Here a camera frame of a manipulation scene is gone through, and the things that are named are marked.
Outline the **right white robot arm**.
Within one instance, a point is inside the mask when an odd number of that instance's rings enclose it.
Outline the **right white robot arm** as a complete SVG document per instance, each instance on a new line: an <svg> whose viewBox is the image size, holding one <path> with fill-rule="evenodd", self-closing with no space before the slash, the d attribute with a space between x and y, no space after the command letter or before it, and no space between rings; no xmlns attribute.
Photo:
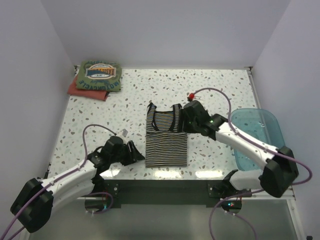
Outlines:
<svg viewBox="0 0 320 240"><path fill-rule="evenodd" d="M290 148L264 143L234 126L220 114L209 115L203 105L193 100L181 110L182 129L200 134L240 151L259 167L258 170L233 170L225 178L223 192L230 197L245 190L262 189L280 198L298 177L299 171Z"/></svg>

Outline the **striped black white tank top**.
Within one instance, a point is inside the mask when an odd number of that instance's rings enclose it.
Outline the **striped black white tank top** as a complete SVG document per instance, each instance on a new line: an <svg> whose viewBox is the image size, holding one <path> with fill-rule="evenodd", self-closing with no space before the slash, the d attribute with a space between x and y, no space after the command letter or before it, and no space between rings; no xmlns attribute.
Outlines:
<svg viewBox="0 0 320 240"><path fill-rule="evenodd" d="M154 103L147 107L145 167L171 168L188 166L188 134L181 126L182 106L158 111Z"/></svg>

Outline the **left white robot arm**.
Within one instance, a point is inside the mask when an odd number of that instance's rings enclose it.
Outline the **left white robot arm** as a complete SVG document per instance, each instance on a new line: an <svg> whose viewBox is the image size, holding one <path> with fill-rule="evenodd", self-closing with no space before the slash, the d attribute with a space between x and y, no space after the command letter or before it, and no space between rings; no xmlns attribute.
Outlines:
<svg viewBox="0 0 320 240"><path fill-rule="evenodd" d="M133 141L112 136L74 167L51 178L27 181L10 211L29 233L34 233L58 207L88 194L99 196L104 190L101 173L112 164L128 166L144 159Z"/></svg>

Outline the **olive green tank top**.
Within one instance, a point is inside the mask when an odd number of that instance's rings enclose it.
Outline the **olive green tank top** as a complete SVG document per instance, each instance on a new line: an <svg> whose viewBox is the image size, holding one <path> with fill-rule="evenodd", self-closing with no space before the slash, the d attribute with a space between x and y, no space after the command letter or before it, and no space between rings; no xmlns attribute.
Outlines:
<svg viewBox="0 0 320 240"><path fill-rule="evenodd" d="M80 90L121 91L122 67L115 62L85 60L81 62L75 86Z"/></svg>

